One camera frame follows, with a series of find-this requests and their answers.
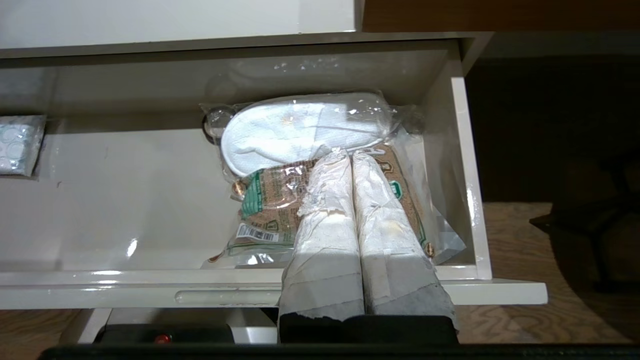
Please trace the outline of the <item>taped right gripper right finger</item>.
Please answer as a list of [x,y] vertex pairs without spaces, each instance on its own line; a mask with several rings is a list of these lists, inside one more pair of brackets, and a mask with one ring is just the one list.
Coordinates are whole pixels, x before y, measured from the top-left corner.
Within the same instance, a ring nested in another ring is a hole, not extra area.
[[425,254],[375,159],[352,156],[354,209],[365,307],[373,315],[457,318],[450,294]]

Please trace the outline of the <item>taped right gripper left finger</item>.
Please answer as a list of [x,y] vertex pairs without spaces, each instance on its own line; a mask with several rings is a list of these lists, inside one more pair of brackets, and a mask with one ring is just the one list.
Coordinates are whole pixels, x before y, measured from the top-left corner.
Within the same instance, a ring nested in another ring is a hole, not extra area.
[[311,170],[300,224],[282,275],[279,316],[352,318],[365,313],[351,158],[334,149]]

